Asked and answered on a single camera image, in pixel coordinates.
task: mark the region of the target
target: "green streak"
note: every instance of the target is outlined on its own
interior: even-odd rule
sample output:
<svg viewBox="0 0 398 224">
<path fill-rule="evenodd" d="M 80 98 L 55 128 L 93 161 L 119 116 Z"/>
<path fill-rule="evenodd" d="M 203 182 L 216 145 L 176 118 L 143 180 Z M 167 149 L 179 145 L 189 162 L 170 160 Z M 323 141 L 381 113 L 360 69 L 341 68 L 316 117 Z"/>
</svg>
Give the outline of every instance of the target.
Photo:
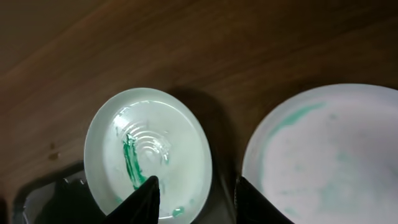
<svg viewBox="0 0 398 224">
<path fill-rule="evenodd" d="M 177 217 L 180 216 L 182 214 L 184 214 L 185 208 L 183 206 L 179 206 L 178 208 L 174 209 L 173 211 L 173 217 Z"/>
<path fill-rule="evenodd" d="M 297 121 L 299 121 L 300 118 L 304 117 L 305 115 L 307 115 L 309 112 L 311 112 L 312 110 L 315 109 L 319 109 L 322 108 L 323 106 L 325 106 L 325 103 L 317 103 L 314 105 L 310 105 L 310 106 L 305 106 L 299 110 L 297 110 L 296 112 L 292 113 L 291 115 L 289 115 L 288 117 L 286 117 L 282 122 L 280 122 L 270 133 L 269 133 L 269 137 L 273 137 L 276 133 L 278 133 L 282 128 L 286 127 L 286 126 L 290 126 L 295 124 Z"/>
<path fill-rule="evenodd" d="M 127 173 L 131 179 L 132 186 L 137 190 L 147 180 L 147 177 L 142 175 L 137 158 L 136 140 L 130 134 L 126 134 L 126 140 L 123 141 L 123 152 Z"/>
</svg>

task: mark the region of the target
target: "green droplet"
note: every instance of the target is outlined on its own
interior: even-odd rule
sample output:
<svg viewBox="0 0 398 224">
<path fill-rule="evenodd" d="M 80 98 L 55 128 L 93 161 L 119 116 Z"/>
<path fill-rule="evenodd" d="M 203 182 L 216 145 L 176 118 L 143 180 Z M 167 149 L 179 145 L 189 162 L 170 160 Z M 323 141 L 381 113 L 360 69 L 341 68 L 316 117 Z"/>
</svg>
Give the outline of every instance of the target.
<svg viewBox="0 0 398 224">
<path fill-rule="evenodd" d="M 179 206 L 178 208 L 174 209 L 172 215 L 173 215 L 173 217 L 177 217 L 177 216 L 180 216 L 180 215 L 184 214 L 184 211 L 185 211 L 184 207 L 183 206 Z"/>
<path fill-rule="evenodd" d="M 116 198 L 115 198 L 115 199 L 116 199 L 116 202 L 117 202 L 117 203 L 122 203 L 122 202 L 123 202 L 123 199 L 121 199 L 121 198 L 120 198 L 120 197 L 118 197 L 118 196 L 116 196 Z"/>
</svg>

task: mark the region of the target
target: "black object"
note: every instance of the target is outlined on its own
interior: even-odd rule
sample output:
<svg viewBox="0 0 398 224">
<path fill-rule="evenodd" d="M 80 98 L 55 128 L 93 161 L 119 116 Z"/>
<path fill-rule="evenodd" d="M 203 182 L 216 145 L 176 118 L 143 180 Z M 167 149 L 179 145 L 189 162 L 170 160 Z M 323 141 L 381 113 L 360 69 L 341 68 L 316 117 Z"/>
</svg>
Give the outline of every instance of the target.
<svg viewBox="0 0 398 224">
<path fill-rule="evenodd" d="M 236 181 L 235 207 L 237 224 L 293 224 L 244 177 Z"/>
<path fill-rule="evenodd" d="M 152 176 L 110 213 L 103 224 L 156 224 L 159 219 L 159 205 L 159 180 Z"/>
<path fill-rule="evenodd" d="M 7 203 L 3 198 L 0 198 L 0 224 L 6 224 L 7 219 Z"/>
<path fill-rule="evenodd" d="M 98 208 L 86 183 L 83 161 L 36 179 L 14 199 L 12 224 L 101 223 Z"/>
</svg>

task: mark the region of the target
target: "wooden table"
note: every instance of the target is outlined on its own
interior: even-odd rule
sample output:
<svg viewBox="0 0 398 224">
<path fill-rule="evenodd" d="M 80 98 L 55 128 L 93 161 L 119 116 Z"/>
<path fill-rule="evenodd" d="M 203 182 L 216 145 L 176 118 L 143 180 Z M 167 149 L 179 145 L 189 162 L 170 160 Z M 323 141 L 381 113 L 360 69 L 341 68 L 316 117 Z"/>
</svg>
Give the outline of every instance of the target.
<svg viewBox="0 0 398 224">
<path fill-rule="evenodd" d="M 397 1 L 83 2 L 0 3 L 9 207 L 26 183 L 83 159 L 91 119 L 123 90 L 185 103 L 232 177 L 256 126 L 287 98 L 333 83 L 398 88 Z"/>
</svg>

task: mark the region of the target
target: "small white dish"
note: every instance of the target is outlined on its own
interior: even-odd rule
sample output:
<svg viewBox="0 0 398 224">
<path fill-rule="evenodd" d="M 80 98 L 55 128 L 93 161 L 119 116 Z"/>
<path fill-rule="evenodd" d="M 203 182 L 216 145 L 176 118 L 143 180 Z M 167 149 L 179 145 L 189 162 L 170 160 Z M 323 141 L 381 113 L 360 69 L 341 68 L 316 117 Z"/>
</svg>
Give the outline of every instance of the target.
<svg viewBox="0 0 398 224">
<path fill-rule="evenodd" d="M 159 223 L 191 223 L 210 191 L 205 133 L 183 103 L 159 90 L 135 88 L 108 100 L 90 124 L 84 163 L 105 215 L 151 175 L 160 183 Z"/>
<path fill-rule="evenodd" d="M 341 84 L 267 115 L 243 162 L 247 178 L 295 224 L 398 221 L 398 91 Z"/>
</svg>

